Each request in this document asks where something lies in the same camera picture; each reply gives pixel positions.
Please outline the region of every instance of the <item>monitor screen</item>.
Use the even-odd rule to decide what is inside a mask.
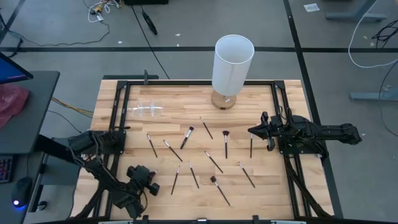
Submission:
[[[0,53],[0,84],[31,79],[33,75]]]

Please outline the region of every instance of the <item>computer mouse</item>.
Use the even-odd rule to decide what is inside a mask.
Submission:
[[[28,203],[31,188],[32,178],[24,177],[18,180],[11,195],[12,204],[16,208],[21,208]]]

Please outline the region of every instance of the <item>wooden table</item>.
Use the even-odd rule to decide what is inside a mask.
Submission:
[[[111,116],[117,80],[103,80],[91,123],[92,130],[107,130]],[[300,80],[285,80],[287,97],[293,114],[309,117],[303,88]],[[244,86],[230,110],[218,110],[210,101],[211,85],[157,85],[132,86],[129,105],[137,100],[161,100],[163,116],[137,117],[128,113],[126,148],[121,156],[117,178],[127,182],[129,166],[143,165],[157,170],[154,182],[160,185],[158,196],[148,195],[148,208],[143,215],[150,220],[193,220],[201,217],[213,220],[250,220],[253,215],[260,219],[293,219],[289,190],[283,157],[279,150],[266,150],[267,141],[254,136],[253,157],[249,157],[250,134],[247,129],[260,123],[260,116],[267,111],[275,115],[269,86]],[[214,140],[211,140],[199,117],[202,117]],[[183,150],[180,145],[189,126],[194,126]],[[228,137],[228,159],[224,155],[223,130]],[[150,134],[159,158],[156,158],[146,134]],[[183,159],[180,162],[168,149],[163,140],[176,150]],[[222,174],[209,160],[204,151],[224,171]],[[319,158],[313,154],[300,156],[307,188],[318,203],[333,214],[325,174]],[[188,161],[192,163],[200,188],[197,189],[190,172]],[[248,181],[238,162],[241,162],[256,188]],[[171,195],[177,167],[181,166],[174,194]],[[228,198],[225,202],[210,177],[215,175],[218,184]],[[76,215],[92,196],[98,182],[81,169],[72,216]],[[300,214],[304,215],[303,203],[296,187]],[[102,201],[101,214],[104,212]],[[125,209],[113,206],[111,219],[129,219]]]

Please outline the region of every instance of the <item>keyboard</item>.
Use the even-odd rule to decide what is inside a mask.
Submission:
[[[13,155],[0,155],[0,184],[11,182]]]

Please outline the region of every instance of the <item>small paper on floor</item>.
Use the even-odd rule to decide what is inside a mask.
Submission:
[[[320,10],[318,4],[316,3],[304,5],[304,8],[307,10],[307,12],[315,12]]]

